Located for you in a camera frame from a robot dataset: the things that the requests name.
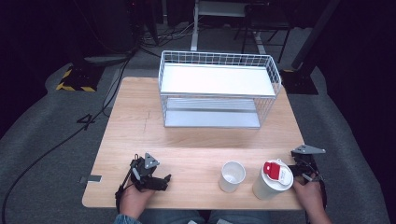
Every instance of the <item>red and white cup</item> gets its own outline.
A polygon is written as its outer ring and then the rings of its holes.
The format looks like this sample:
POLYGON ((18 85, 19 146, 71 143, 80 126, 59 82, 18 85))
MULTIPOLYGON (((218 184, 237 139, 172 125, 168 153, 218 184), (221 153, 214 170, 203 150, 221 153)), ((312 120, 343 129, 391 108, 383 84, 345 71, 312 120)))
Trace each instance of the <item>red and white cup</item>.
POLYGON ((293 184, 293 173, 282 160, 267 161, 260 169, 253 184, 253 193, 261 200, 268 200, 288 190, 293 184))

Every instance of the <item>wooden table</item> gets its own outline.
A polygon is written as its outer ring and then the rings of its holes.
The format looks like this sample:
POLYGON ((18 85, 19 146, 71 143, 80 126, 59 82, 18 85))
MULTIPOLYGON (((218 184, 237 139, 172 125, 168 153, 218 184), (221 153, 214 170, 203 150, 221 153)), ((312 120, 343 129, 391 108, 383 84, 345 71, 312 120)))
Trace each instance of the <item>wooden table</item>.
POLYGON ((265 161, 294 164, 290 151, 303 138, 281 90, 267 120, 257 129, 164 128, 158 79, 126 77, 111 112, 90 182, 82 203, 87 207, 115 207, 114 193, 126 176, 134 154, 150 153, 160 162, 153 176, 171 174, 166 191, 157 191, 148 208, 173 209, 302 209, 293 189, 262 201, 252 185, 265 161), (244 182, 233 193, 219 188, 222 165, 239 161, 244 182))

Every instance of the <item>sleeve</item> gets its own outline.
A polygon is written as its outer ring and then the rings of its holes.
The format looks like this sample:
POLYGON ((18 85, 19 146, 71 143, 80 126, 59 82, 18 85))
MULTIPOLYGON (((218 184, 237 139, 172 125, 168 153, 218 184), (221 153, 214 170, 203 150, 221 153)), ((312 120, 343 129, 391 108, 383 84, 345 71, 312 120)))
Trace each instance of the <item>sleeve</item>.
POLYGON ((114 220, 114 224, 142 224, 138 220, 135 220, 132 217, 125 216, 123 214, 118 214, 116 216, 116 220, 114 220))

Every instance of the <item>black cable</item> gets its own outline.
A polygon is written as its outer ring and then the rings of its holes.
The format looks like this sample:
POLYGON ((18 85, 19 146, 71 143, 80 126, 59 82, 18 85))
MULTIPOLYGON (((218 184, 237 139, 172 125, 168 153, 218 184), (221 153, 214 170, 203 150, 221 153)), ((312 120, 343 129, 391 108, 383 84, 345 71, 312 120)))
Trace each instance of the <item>black cable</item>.
MULTIPOLYGON (((163 39, 166 38, 169 35, 172 35, 175 32, 175 28, 173 28, 173 31, 169 34, 167 34, 169 29, 166 29, 162 34, 158 35, 159 39, 159 44, 163 42, 163 39)), ((144 45, 145 47, 148 48, 155 48, 157 47, 157 43, 147 43, 147 40, 153 40, 154 38, 152 37, 151 33, 147 30, 146 33, 142 36, 142 42, 141 45, 144 45)))
MULTIPOLYGON (((121 70, 120 70, 120 75, 122 76, 123 71, 125 70, 126 65, 128 64, 128 62, 132 59, 132 57, 134 56, 134 53, 130 54, 128 59, 125 61, 125 63, 122 65, 121 70)), ((107 102, 106 105, 102 106, 102 109, 95 115, 93 116, 93 118, 91 120, 89 120, 85 125, 83 125, 81 128, 79 128, 76 132, 72 133, 69 137, 67 137, 66 139, 64 139, 61 143, 59 143, 58 145, 56 145, 55 147, 51 148, 50 150, 48 150, 47 152, 45 152, 43 155, 41 155, 38 159, 36 159, 32 164, 30 164, 18 177, 17 179, 12 183, 11 187, 8 189, 8 192, 6 193, 5 199, 3 200, 3 206, 2 206, 2 222, 3 224, 7 224, 6 223, 6 207, 7 207, 7 200, 9 195, 11 194, 11 191, 14 189, 14 187, 18 184, 18 182, 21 180, 21 178, 33 167, 35 166, 39 161, 41 161, 44 157, 46 157, 47 155, 49 155, 52 151, 54 151, 55 149, 57 149, 58 147, 60 147, 61 145, 63 145, 64 143, 66 143, 67 141, 69 141, 70 139, 72 139, 73 137, 75 137, 78 133, 80 133, 82 130, 86 129, 88 127, 88 125, 90 125, 101 113, 104 112, 104 110, 108 107, 108 105, 110 104, 111 100, 114 98, 114 96, 116 95, 117 89, 114 91, 113 95, 111 96, 111 99, 107 102)))
POLYGON ((306 162, 306 161, 304 161, 304 160, 301 160, 301 159, 299 159, 299 158, 294 158, 294 159, 296 159, 296 160, 302 162, 303 164, 305 164, 305 166, 307 166, 307 167, 312 171, 312 173, 318 174, 318 171, 315 170, 314 167, 312 167, 308 162, 306 162))
POLYGON ((104 61, 104 62, 89 62, 92 66, 94 67, 107 67, 107 66, 113 66, 119 63, 124 63, 126 60, 129 58, 129 54, 125 54, 123 58, 120 59, 115 59, 115 60, 110 60, 110 61, 104 61))
POLYGON ((105 109, 108 107, 108 105, 110 104, 110 102, 111 102, 111 101, 113 100, 113 98, 116 96, 117 89, 120 87, 120 84, 121 84, 121 81, 122 81, 122 74, 123 74, 123 72, 124 72, 124 70, 125 70, 126 65, 128 64, 129 61, 131 61, 131 59, 132 59, 132 56, 129 57, 129 58, 124 62, 124 64, 123 64, 122 67, 120 68, 119 76, 118 76, 117 79, 111 84, 111 87, 110 87, 110 89, 109 89, 108 92, 107 92, 107 95, 106 95, 106 97, 105 97, 105 100, 103 101, 102 113, 103 113, 106 117, 108 117, 108 118, 109 118, 110 116, 109 116, 108 114, 105 113, 105 109), (113 95, 112 95, 111 98, 108 100, 107 104, 105 105, 106 98, 107 98, 107 96, 110 94, 110 91, 113 89, 113 86, 114 86, 114 84, 115 84, 117 81, 118 81, 117 87, 116 87, 116 89, 114 90, 113 95))
POLYGON ((147 47, 147 48, 163 47, 164 45, 166 45, 167 43, 169 43, 172 40, 179 40, 181 38, 186 37, 187 35, 192 35, 192 33, 184 34, 184 35, 182 34, 184 32, 189 31, 192 28, 193 28, 192 24, 190 24, 184 28, 179 28, 177 31, 176 31, 176 28, 173 28, 173 31, 170 32, 169 34, 166 33, 169 29, 166 29, 166 31, 162 35, 159 35, 160 41, 159 41, 158 45, 154 44, 154 43, 147 43, 146 42, 147 38, 145 38, 145 37, 143 37, 143 42, 141 43, 141 45, 143 45, 144 47, 147 47))
POLYGON ((147 54, 149 54, 149 55, 152 55, 152 56, 155 56, 155 57, 161 59, 161 56, 158 55, 158 54, 156 54, 156 53, 154 53, 154 52, 151 52, 151 51, 149 51, 149 50, 147 50, 147 49, 143 49, 142 47, 140 47, 140 49, 141 49, 143 52, 145 52, 145 53, 147 53, 147 54))
POLYGON ((114 50, 114 49, 108 47, 108 46, 98 37, 98 35, 96 34, 96 32, 93 30, 93 28, 91 27, 90 23, 89 23, 88 20, 87 20, 87 17, 84 15, 84 12, 82 11, 81 7, 78 5, 78 3, 76 2, 76 0, 73 0, 73 3, 75 4, 76 8, 78 9, 79 14, 81 14, 82 18, 84 18, 85 23, 87 23, 87 25, 88 25, 88 27, 90 28, 91 33, 93 34, 93 36, 95 37, 95 39, 96 39, 105 49, 108 49, 109 51, 111 51, 111 52, 113 52, 113 53, 120 53, 120 54, 124 54, 124 53, 127 53, 127 52, 128 52, 128 50, 127 50, 127 51, 117 51, 117 50, 114 50))

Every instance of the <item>white wire basket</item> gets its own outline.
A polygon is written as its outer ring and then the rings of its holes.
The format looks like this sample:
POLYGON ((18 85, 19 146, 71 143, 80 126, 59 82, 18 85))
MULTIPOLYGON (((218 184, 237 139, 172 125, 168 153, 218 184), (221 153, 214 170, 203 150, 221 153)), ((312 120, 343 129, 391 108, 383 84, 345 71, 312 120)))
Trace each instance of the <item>white wire basket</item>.
POLYGON ((163 51, 164 127, 256 128, 281 88, 269 55, 163 51))

